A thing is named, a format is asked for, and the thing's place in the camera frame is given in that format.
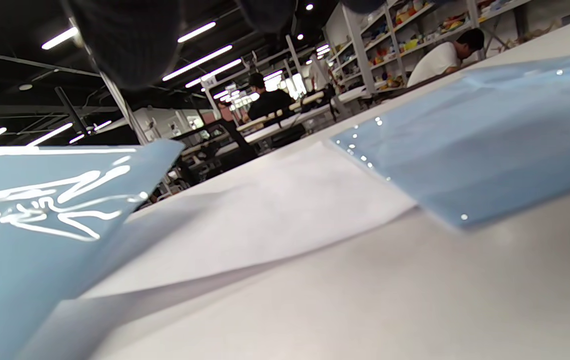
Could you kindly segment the person's right hand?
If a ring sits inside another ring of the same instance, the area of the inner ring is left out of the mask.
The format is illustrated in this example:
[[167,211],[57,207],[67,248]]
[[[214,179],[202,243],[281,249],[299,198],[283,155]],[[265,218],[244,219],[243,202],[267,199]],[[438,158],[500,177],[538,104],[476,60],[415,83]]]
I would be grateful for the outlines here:
[[179,38],[235,6],[242,23],[275,55],[294,26],[319,30],[306,0],[63,0],[97,68],[126,90],[158,83],[179,58]]

